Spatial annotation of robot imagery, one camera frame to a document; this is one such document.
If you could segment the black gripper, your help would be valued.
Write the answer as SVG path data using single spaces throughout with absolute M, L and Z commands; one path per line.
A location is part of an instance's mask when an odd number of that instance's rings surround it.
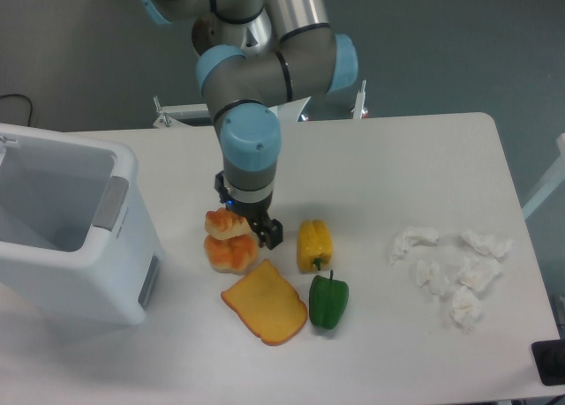
M 268 215 L 273 184 L 257 191 L 244 191 L 232 185 L 221 171 L 215 175 L 215 190 L 221 204 L 248 220 L 252 231 L 258 237 L 259 247 L 273 250 L 283 241 L 283 225 L 276 219 L 270 219 Z

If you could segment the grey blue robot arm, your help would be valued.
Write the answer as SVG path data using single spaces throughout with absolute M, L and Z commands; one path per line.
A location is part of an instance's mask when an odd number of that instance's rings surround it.
M 268 215 L 281 150 L 274 107 L 351 86 L 358 55 L 324 0 L 142 0 L 161 24 L 194 19 L 196 78 L 222 150 L 215 189 L 262 246 L 283 240 Z

